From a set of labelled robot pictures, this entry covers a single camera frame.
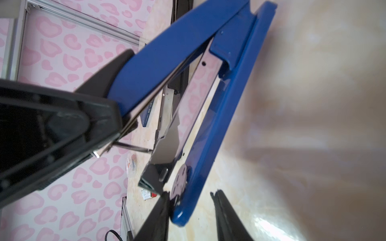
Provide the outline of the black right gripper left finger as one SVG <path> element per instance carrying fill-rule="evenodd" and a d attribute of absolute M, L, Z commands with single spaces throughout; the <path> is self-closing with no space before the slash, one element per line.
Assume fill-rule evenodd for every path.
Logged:
<path fill-rule="evenodd" d="M 170 217 L 170 194 L 163 192 L 134 241 L 167 241 Z"/>

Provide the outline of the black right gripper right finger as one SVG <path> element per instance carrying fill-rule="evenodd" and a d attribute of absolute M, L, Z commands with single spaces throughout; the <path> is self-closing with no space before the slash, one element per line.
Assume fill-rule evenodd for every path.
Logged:
<path fill-rule="evenodd" d="M 219 241 L 253 241 L 225 193 L 210 193 L 215 206 L 217 237 Z"/>

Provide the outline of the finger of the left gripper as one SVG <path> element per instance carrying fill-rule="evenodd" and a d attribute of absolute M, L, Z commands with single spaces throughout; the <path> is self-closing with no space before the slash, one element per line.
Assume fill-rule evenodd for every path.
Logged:
<path fill-rule="evenodd" d="M 121 128 L 114 101 L 1 80 L 1 207 L 44 189 Z"/>

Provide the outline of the red white staple box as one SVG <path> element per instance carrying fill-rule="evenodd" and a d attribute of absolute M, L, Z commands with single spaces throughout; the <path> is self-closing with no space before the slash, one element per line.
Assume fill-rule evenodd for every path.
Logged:
<path fill-rule="evenodd" d="M 143 200 L 149 200 L 149 199 L 157 197 L 156 193 L 153 193 L 153 192 L 146 190 L 146 189 L 141 190 L 141 195 L 142 195 Z"/>

